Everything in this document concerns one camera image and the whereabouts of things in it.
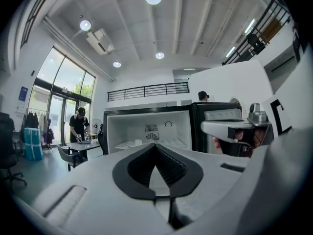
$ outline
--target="gray floor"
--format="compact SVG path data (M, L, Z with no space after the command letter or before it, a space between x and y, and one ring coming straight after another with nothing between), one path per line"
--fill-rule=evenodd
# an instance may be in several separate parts
M41 161L28 161L19 157L18 164L11 169L12 173L23 173L27 186L25 187L23 182L14 181L13 190L16 196L29 205L43 189L68 173L67 163L61 159L57 148L53 148L53 152L44 150L43 154ZM99 156L102 156L100 147L88 151L89 160Z

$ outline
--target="air conditioner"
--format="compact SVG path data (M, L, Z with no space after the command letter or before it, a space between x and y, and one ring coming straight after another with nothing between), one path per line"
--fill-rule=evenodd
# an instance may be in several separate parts
M114 50L111 39L103 29L96 31L95 33L88 32L87 35L88 43L90 43L95 51L99 53L99 55L108 54Z

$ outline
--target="open refrigerator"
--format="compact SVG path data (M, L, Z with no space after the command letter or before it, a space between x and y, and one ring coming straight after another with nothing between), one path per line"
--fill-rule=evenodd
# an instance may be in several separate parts
M238 103L193 103L186 106L104 112L104 155L147 143L217 153L213 137L201 130L204 120L241 118Z

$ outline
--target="chair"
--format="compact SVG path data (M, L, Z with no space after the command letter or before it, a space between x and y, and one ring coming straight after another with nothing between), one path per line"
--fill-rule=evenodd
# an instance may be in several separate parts
M103 124L100 126L100 132L99 132L97 138L98 138L98 142L100 144L100 147L102 149L103 155L108 155L108 153L104 149L105 145L104 145L104 138L103 138Z
M87 159L83 158L83 156L79 152L73 152L72 154L67 154L67 150L60 147L60 145L57 144L58 151L60 153L60 156L62 160L67 162L68 165L68 171L70 171L70 167L77 167L78 165L82 164L83 162L86 162Z
M22 181L25 186L27 186L27 182L25 180L17 177L23 177L21 172L12 173L10 170L10 168L16 166L17 164L17 157L13 149L13 131L14 122L10 118L9 114L0 113L0 169L7 170L7 176L1 179L3 181L10 180L10 189L12 193L14 193L12 188L13 180Z

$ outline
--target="man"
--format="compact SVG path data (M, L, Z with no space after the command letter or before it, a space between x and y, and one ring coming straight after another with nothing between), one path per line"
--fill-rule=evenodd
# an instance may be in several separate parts
M206 92L204 92L204 91L199 92L198 96L199 96L199 102L200 103L208 103L209 102L210 96Z
M77 142L77 135L80 134L82 137L82 140L85 140L85 127L86 132L90 132L90 124L88 123L88 119L85 117L86 110L83 107L80 107L77 114L74 114L70 120L69 120L69 126L70 126L70 136L69 140L71 143ZM84 158L87 158L87 151L83 151L82 155Z

